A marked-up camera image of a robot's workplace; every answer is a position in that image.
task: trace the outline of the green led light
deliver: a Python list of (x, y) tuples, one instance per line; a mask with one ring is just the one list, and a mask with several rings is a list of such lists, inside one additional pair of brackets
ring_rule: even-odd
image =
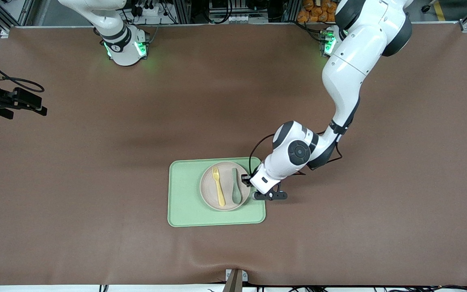
[(107, 55), (111, 58), (111, 52), (109, 52), (109, 48), (107, 47), (106, 43), (104, 43), (104, 47), (105, 47), (105, 49), (107, 51)]
[(138, 54), (141, 56), (145, 55), (145, 45), (139, 44), (135, 41), (135, 47), (138, 51)]

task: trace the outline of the brown surface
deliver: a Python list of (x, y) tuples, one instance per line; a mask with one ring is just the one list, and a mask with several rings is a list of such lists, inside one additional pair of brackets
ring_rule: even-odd
[(295, 26), (161, 28), (129, 68), (91, 30), (12, 30), (0, 68), (43, 84), (50, 111), (0, 118), (0, 284), (205, 283), (242, 268), (257, 284), (467, 285), (457, 25), (414, 26), (378, 62), (344, 159), (287, 179), (263, 223), (167, 223), (172, 161), (246, 156), (287, 120), (326, 127), (323, 62)]

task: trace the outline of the black clamp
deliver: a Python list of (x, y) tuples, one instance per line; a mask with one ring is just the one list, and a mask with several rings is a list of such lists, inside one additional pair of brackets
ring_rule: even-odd
[(349, 128), (349, 125), (347, 125), (346, 127), (342, 127), (337, 125), (333, 120), (331, 120), (331, 122), (329, 123), (329, 127), (335, 134), (344, 135), (347, 129)]
[(276, 184), (276, 190), (274, 190), (274, 187), (272, 187), (271, 190), (269, 190), (265, 194), (262, 194), (259, 191), (254, 192), (253, 199), (257, 201), (273, 201), (287, 199), (287, 192), (280, 190), (280, 183)]
[(15, 110), (29, 110), (46, 116), (48, 109), (42, 106), (43, 99), (39, 96), (19, 87), (13, 89), (12, 92), (8, 92), (0, 96), (0, 116), (7, 118), (8, 120), (13, 119), (13, 111)]
[(249, 174), (241, 174), (241, 182), (244, 183), (247, 187), (251, 187), (252, 183), (250, 182), (250, 179), (252, 176)]

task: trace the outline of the fork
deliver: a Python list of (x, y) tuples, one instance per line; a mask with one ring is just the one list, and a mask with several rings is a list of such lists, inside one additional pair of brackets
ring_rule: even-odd
[(219, 205), (223, 207), (226, 205), (225, 203), (225, 196), (223, 195), (223, 191), (221, 190), (221, 183), (219, 182), (219, 168), (213, 167), (212, 168), (212, 177), (215, 181), (215, 187), (217, 188), (217, 201), (219, 201)]

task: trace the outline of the black bracket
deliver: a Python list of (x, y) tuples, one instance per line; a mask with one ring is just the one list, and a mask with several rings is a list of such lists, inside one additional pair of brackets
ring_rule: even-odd
[(267, 193), (262, 194), (259, 191), (254, 192), (253, 199), (258, 201), (273, 201), (273, 200), (285, 200), (287, 199), (287, 192), (280, 190), (280, 183), (276, 184), (275, 187), (272, 187)]
[(241, 182), (244, 183), (247, 187), (252, 186), (250, 178), (252, 178), (252, 176), (250, 176), (249, 174), (241, 174)]
[(25, 89), (16, 87), (12, 92), (2, 92), (5, 94), (0, 96), (0, 116), (8, 120), (13, 119), (13, 111), (9, 109), (29, 110), (42, 116), (48, 113), (48, 109), (42, 106), (43, 99)]

